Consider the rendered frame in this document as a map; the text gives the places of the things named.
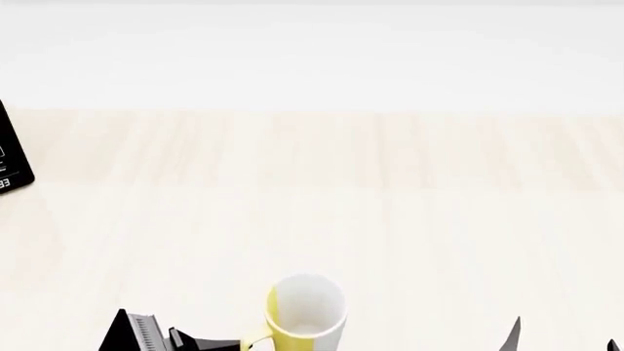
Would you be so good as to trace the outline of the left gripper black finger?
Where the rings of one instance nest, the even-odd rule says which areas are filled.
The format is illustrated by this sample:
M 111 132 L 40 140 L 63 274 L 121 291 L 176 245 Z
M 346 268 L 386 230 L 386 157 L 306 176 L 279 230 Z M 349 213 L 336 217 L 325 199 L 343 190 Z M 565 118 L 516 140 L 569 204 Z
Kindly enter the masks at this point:
M 119 309 L 98 351 L 167 351 L 154 315 Z
M 169 328 L 169 336 L 174 351 L 241 351 L 239 340 L 194 338 L 175 327 Z

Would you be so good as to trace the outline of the yellow and white mug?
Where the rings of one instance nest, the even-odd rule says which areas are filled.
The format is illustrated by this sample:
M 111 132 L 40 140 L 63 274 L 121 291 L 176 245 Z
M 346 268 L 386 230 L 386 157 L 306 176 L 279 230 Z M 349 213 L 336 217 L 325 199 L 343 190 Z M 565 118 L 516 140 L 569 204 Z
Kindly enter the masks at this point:
M 240 351 L 271 339 L 274 351 L 337 351 L 348 318 L 342 289 L 320 274 L 293 274 L 271 286 L 264 325 L 242 338 Z

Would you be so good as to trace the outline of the black device with white print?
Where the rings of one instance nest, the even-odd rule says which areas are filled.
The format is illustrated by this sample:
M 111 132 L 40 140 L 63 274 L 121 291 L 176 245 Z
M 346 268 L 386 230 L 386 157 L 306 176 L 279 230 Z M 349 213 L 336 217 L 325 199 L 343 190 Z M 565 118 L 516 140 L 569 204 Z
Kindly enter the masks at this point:
M 35 175 L 0 100 L 0 195 L 30 185 Z

